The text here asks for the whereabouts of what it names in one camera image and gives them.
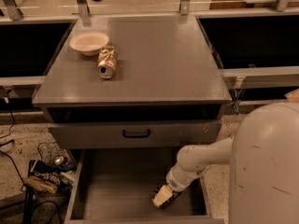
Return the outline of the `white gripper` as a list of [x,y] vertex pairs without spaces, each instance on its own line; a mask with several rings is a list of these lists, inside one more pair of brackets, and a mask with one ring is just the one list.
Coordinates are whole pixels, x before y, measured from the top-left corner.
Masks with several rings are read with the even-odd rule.
[[156,207],[165,204],[173,196],[173,191],[185,190],[191,184],[191,179],[183,171],[172,168],[166,175],[166,184],[171,189],[167,185],[162,185],[153,191],[152,202]]

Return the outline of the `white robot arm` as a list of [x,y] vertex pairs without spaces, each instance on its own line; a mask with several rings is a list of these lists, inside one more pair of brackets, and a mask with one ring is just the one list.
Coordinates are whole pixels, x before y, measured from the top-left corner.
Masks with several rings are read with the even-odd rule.
[[152,201],[176,199],[212,164],[230,165],[229,224],[299,224],[299,104],[264,105],[250,112],[235,135],[177,154]]

